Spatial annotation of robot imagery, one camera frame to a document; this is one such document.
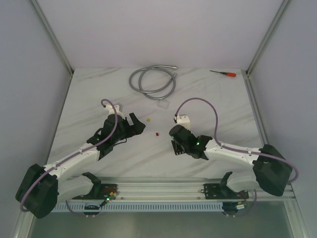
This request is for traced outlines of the black fuse box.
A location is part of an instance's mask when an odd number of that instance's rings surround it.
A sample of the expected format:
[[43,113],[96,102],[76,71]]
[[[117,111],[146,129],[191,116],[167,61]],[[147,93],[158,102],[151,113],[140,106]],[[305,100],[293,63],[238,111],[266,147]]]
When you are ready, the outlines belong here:
[[178,145],[174,140],[171,141],[171,144],[172,144],[175,155],[181,155],[185,153],[184,150],[181,148],[181,146]]

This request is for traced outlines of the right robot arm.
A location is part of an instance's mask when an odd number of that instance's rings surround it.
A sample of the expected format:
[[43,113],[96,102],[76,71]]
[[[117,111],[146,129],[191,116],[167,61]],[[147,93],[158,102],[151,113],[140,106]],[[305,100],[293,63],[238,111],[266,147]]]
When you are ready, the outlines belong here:
[[194,159],[222,161],[244,168],[241,172],[225,173],[219,185],[223,197],[230,198],[241,191],[254,189],[262,189],[273,196],[284,194],[293,169],[289,164],[270,157],[279,156],[273,146],[266,144],[263,148],[255,148],[246,153],[239,146],[229,150],[226,145],[218,145],[210,136],[195,137],[181,125],[174,126],[169,135],[173,146],[180,153]]

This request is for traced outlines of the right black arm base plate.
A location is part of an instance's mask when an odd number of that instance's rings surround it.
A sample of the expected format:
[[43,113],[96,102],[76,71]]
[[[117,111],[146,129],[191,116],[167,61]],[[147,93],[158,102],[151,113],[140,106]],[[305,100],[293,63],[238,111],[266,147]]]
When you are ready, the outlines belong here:
[[246,200],[249,198],[248,192],[234,192],[230,190],[225,185],[220,185],[218,183],[205,183],[203,184],[203,189],[200,190],[205,196],[205,199],[240,199]]

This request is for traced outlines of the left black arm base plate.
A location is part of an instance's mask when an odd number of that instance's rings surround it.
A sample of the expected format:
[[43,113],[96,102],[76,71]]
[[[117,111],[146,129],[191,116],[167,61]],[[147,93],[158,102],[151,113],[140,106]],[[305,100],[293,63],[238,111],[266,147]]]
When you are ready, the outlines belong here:
[[103,200],[110,196],[110,193],[117,192],[118,185],[115,183],[102,183],[98,188],[93,187],[92,191],[90,191],[86,195],[79,195],[74,198],[73,200]]

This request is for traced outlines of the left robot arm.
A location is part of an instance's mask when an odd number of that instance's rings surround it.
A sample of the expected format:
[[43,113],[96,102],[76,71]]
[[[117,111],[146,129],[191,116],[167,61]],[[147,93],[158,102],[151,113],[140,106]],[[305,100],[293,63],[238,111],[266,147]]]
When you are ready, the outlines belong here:
[[134,113],[129,116],[131,124],[123,116],[108,115],[103,126],[76,152],[51,164],[30,166],[15,195],[21,209],[40,219],[72,198],[100,199],[101,180],[83,169],[104,158],[119,141],[143,133],[145,124]]

